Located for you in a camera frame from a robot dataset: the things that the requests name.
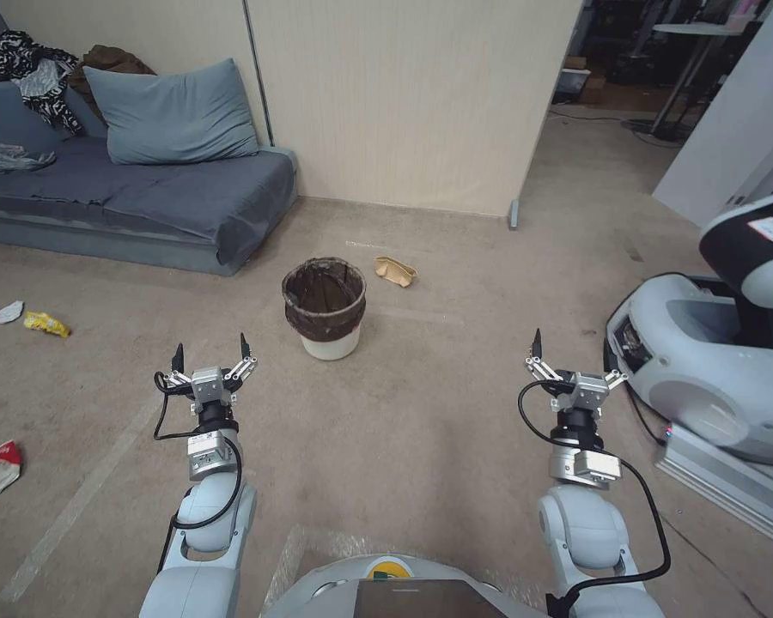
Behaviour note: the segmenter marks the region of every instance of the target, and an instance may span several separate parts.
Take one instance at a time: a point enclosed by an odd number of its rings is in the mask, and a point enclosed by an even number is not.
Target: black trash bag
[[[284,314],[315,342],[337,341],[360,323],[367,308],[363,273],[340,257],[313,257],[283,278]]]

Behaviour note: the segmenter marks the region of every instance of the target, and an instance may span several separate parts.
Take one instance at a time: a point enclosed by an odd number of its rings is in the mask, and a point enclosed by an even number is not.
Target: white panel
[[[250,0],[300,193],[491,215],[518,197],[580,0]]]
[[[773,169],[773,10],[653,197],[699,226]]]
[[[240,0],[0,0],[10,28],[78,56],[92,45],[122,47],[157,73],[183,73],[234,58],[259,140],[266,125]]]

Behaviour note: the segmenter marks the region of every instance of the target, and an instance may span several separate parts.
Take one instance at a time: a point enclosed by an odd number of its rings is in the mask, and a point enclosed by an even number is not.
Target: beige carpet
[[[522,361],[541,327],[554,366],[596,371],[606,316],[642,277],[706,271],[697,230],[648,196],[674,154],[612,123],[549,120],[518,232],[303,199],[228,279],[0,245],[0,307],[22,299],[74,331],[63,341],[0,325],[0,442],[26,457],[0,496],[0,595],[16,599],[0,599],[0,616],[137,613],[189,485],[185,446],[151,439],[152,373],[179,341],[187,367],[225,365],[241,331],[259,358],[235,408],[259,507],[240,615],[260,611],[296,526],[494,573],[543,607],[553,580],[535,503],[551,485],[549,447],[516,411]],[[416,284],[377,279],[384,253],[416,267]],[[317,255],[350,260],[369,283],[360,347],[329,364],[304,353],[280,297],[283,275]],[[529,405],[549,428],[546,396]],[[191,421],[173,403],[167,429]],[[655,471],[623,392],[600,431],[675,527],[673,569],[648,585],[666,614],[773,618],[773,542]],[[609,497],[639,566],[654,567],[640,488],[625,480]]]

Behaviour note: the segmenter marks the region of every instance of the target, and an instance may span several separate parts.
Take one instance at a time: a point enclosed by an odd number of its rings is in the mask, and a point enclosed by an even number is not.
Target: clothing
[[[23,103],[52,126],[63,126],[76,135],[82,126],[66,106],[66,76],[77,66],[67,51],[35,43],[22,30],[0,35],[0,82],[11,80]]]
[[[0,172],[40,169],[53,163],[55,159],[53,152],[30,155],[22,146],[0,143]]]
[[[103,114],[94,100],[92,88],[88,85],[86,75],[83,73],[83,67],[88,66],[91,69],[107,70],[113,73],[132,73],[135,75],[154,75],[155,72],[137,56],[122,50],[119,47],[106,47],[105,45],[95,45],[87,54],[83,54],[83,61],[80,65],[69,73],[69,85],[72,90],[77,91],[83,99],[92,108],[92,112],[106,123]]]

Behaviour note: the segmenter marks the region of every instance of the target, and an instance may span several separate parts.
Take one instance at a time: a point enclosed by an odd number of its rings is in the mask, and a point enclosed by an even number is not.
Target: beige partition wall
[[[301,194],[506,214],[580,0],[249,0]]]
[[[266,125],[241,0],[0,0],[10,28],[78,57],[92,45],[123,47],[157,73],[202,69],[234,58],[258,137]]]

